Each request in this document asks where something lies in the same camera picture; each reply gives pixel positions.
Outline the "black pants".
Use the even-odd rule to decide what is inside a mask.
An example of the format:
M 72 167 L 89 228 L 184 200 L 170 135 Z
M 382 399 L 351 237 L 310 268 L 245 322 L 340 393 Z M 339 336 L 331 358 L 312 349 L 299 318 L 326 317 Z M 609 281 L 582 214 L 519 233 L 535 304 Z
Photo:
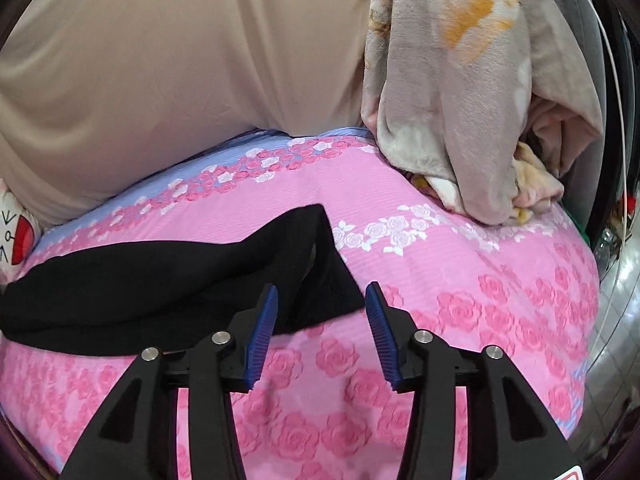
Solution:
M 6 286 L 6 339 L 74 356 L 187 349 L 278 292 L 277 335 L 349 315 L 362 292 L 321 205 L 291 209 L 229 244 L 146 240 L 51 258 Z

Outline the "pink rose bed sheet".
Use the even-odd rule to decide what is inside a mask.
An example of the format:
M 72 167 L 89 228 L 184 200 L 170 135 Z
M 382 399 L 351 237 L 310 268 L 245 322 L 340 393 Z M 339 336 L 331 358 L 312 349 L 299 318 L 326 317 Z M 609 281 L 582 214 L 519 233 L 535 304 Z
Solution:
M 564 434 L 582 414 L 598 274 L 561 208 L 486 228 L 442 210 L 360 129 L 254 133 L 130 188 L 40 240 L 30 264 L 130 240 L 229 243 L 297 206 L 326 210 L 360 285 L 448 344 L 503 348 Z M 232 399 L 252 479 L 393 479 L 411 400 L 384 380 L 356 313 L 276 338 L 262 379 Z

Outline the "white cat face pillow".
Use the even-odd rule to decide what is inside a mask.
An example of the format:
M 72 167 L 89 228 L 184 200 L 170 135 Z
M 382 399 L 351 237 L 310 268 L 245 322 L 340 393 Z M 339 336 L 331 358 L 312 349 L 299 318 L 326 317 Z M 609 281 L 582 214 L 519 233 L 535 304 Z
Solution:
M 0 285 L 5 288 L 20 274 L 40 240 L 42 229 L 4 181 L 1 181 L 0 207 Z

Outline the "grey floral fleece blanket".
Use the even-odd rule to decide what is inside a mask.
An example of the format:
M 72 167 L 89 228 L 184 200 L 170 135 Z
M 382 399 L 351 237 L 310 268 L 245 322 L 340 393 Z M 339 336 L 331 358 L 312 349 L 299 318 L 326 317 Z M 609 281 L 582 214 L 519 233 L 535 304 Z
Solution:
M 361 116 L 392 166 L 488 226 L 548 211 L 603 133 L 554 0 L 371 0 Z

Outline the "beige cushioned headboard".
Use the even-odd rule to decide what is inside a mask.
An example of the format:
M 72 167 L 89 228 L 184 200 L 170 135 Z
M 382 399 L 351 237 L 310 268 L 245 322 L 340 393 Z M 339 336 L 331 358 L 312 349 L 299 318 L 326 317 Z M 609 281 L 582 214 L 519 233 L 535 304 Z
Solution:
M 370 0 L 32 0 L 1 51 L 1 177 L 43 226 L 244 132 L 360 124 Z

